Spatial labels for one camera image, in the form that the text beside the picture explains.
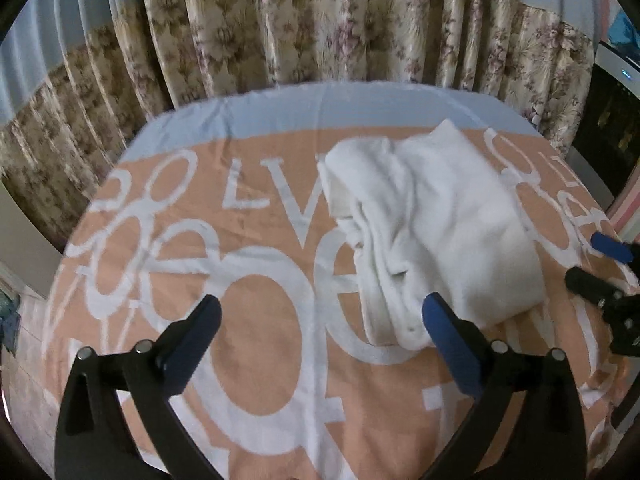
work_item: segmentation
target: white towel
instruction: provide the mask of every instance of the white towel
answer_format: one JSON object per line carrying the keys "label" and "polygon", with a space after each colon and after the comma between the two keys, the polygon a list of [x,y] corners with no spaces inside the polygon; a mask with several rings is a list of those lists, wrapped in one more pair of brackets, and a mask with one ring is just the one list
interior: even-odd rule
{"label": "white towel", "polygon": [[405,140],[343,140],[318,169],[329,213],[354,249],[373,345],[432,346],[421,315],[431,292],[480,328],[543,301],[516,198],[450,121]]}

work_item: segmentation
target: floral curtain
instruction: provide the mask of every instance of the floral curtain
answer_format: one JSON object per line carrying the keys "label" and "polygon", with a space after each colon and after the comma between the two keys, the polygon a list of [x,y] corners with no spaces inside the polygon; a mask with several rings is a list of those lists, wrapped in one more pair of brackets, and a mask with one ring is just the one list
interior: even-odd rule
{"label": "floral curtain", "polygon": [[84,43],[63,52],[0,129],[2,182],[62,250],[153,117],[199,99],[319,80],[490,94],[564,153],[592,64],[590,37],[519,0],[136,0],[111,23],[85,29]]}

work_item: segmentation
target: floor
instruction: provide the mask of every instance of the floor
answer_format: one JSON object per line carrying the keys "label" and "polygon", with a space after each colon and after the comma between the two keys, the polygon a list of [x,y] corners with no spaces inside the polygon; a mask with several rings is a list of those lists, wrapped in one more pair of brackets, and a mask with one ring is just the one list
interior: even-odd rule
{"label": "floor", "polygon": [[2,348],[2,389],[15,432],[41,468],[53,478],[58,403],[40,386],[45,308],[46,301],[35,295],[22,296],[16,357]]}

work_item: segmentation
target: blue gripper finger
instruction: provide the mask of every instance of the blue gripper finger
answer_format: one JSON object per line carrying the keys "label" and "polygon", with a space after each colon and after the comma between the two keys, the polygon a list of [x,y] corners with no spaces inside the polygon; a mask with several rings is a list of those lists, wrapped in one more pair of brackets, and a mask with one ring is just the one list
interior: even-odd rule
{"label": "blue gripper finger", "polygon": [[628,265],[634,260],[631,249],[626,244],[599,232],[591,237],[591,247],[621,264]]}
{"label": "blue gripper finger", "polygon": [[458,319],[447,302],[436,292],[428,295],[422,303],[422,322],[446,362],[458,389],[465,395],[479,399],[484,391],[482,363],[465,337],[469,338],[471,335],[486,343],[482,333],[472,323]]}

